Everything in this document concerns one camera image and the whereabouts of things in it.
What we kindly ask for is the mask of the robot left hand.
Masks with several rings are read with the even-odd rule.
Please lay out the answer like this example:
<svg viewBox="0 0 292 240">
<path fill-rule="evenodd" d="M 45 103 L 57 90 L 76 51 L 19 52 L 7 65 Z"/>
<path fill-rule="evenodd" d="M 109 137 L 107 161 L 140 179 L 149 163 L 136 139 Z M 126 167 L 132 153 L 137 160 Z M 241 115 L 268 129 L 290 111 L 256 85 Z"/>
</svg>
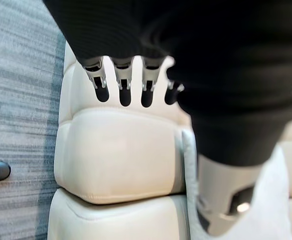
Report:
<svg viewBox="0 0 292 240">
<path fill-rule="evenodd" d="M 199 222 L 218 237 L 250 204 L 264 163 L 292 121 L 292 0 L 46 0 L 76 59 L 147 70 L 170 56 L 171 90 L 190 117 Z"/>
</svg>

